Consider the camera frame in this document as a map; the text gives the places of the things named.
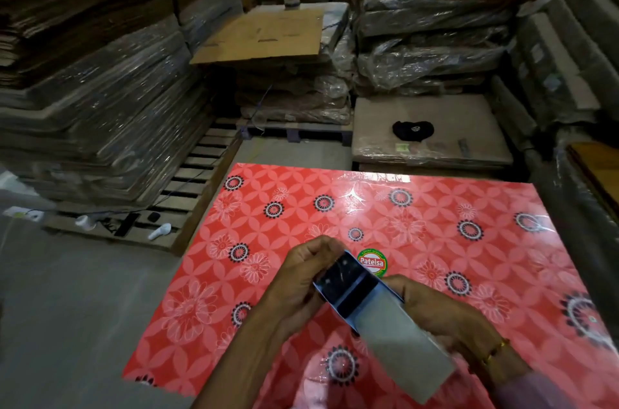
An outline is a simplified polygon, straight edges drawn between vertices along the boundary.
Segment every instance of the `table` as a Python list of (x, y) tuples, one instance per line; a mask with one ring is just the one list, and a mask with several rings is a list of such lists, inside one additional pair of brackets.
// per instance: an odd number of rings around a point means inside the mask
[[(123, 377), (195, 396), (293, 246), (327, 234), (377, 275), (476, 306), (581, 408), (619, 406), (619, 358), (531, 184), (239, 163)], [(491, 407), (458, 370), (425, 406)], [(329, 306), (283, 346), (256, 408), (416, 407)]]

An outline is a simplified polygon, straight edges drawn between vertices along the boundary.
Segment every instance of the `floor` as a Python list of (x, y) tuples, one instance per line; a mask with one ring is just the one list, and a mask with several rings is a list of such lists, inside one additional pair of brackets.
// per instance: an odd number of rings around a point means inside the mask
[[(335, 141), (255, 138), (235, 163), (349, 170)], [(180, 264), (167, 253), (50, 235), (0, 217), (0, 401), (11, 409), (187, 408), (120, 374)]]

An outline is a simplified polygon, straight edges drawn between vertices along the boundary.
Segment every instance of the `sleeve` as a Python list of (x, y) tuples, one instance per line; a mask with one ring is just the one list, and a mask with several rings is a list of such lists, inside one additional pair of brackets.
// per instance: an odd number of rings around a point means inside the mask
[(531, 372), (496, 389), (500, 409), (576, 409), (576, 405), (546, 375)]

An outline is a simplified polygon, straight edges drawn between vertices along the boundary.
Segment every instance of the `gold bracelet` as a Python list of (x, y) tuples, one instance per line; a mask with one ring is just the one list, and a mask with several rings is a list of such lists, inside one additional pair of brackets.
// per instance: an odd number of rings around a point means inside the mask
[(511, 341), (509, 339), (503, 339), (501, 341), (501, 343), (499, 345), (497, 345), (496, 347), (494, 347), (494, 349), (492, 349), (490, 351), (490, 353), (488, 354), (488, 356), (484, 359), (482, 359), (482, 363), (484, 364), (484, 366), (488, 366), (488, 364), (490, 363), (490, 360), (492, 360), (492, 358), (499, 353), (499, 351), (503, 348), (506, 347), (508, 345), (511, 344)]

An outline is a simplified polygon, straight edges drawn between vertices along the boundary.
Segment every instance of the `green round label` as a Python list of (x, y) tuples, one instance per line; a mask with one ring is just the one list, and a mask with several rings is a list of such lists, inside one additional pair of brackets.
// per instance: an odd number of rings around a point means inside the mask
[(387, 272), (387, 258), (378, 249), (364, 249), (357, 256), (357, 260), (378, 277)]

